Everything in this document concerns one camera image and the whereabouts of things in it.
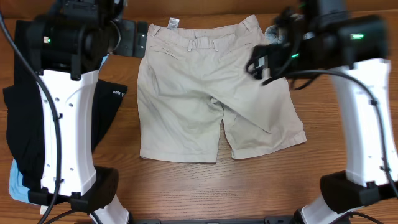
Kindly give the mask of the beige khaki shorts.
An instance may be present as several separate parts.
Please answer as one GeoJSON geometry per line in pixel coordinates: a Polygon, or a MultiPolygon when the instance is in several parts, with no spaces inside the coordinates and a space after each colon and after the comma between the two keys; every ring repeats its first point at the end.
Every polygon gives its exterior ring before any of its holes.
{"type": "Polygon", "coordinates": [[[233,159],[304,143],[287,80],[262,86],[246,73],[253,48],[266,42],[254,15],[212,29],[151,24],[137,79],[141,157],[214,163],[220,131],[233,159]]]}

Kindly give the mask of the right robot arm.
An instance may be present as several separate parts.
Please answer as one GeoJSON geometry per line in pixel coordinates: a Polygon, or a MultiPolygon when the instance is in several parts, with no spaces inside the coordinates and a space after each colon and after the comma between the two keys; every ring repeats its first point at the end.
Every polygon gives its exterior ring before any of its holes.
{"type": "Polygon", "coordinates": [[[344,1],[302,1],[274,20],[279,41],[257,45],[246,71],[268,85],[311,84],[329,75],[346,140],[346,169],[320,179],[321,194],[293,215],[266,223],[349,223],[359,209],[397,197],[397,151],[389,111],[391,63],[385,21],[352,17],[344,1]]]}

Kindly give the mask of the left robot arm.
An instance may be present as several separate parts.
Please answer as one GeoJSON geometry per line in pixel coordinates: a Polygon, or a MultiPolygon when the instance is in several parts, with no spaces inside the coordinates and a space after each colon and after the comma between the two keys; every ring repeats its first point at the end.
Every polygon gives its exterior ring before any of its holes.
{"type": "Polygon", "coordinates": [[[116,190],[116,169],[92,157],[93,99],[107,54],[133,56],[134,23],[124,1],[62,1],[37,16],[26,32],[44,117],[44,165],[29,202],[53,208],[69,203],[95,223],[132,223],[116,190]]]}

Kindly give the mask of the folded light blue jeans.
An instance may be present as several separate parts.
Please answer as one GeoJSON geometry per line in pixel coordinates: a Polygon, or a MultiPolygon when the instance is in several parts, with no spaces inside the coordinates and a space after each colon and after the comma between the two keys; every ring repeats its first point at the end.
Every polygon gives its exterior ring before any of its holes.
{"type": "Polygon", "coordinates": [[[284,30],[276,25],[267,27],[264,35],[270,44],[284,43],[284,30]]]}

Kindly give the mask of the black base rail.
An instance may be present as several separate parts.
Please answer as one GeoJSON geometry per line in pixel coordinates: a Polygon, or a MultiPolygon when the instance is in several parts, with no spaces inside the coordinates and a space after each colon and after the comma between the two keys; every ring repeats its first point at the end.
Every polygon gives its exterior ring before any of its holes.
{"type": "Polygon", "coordinates": [[[133,220],[128,224],[294,224],[293,216],[274,216],[263,219],[223,219],[223,220],[133,220]]]}

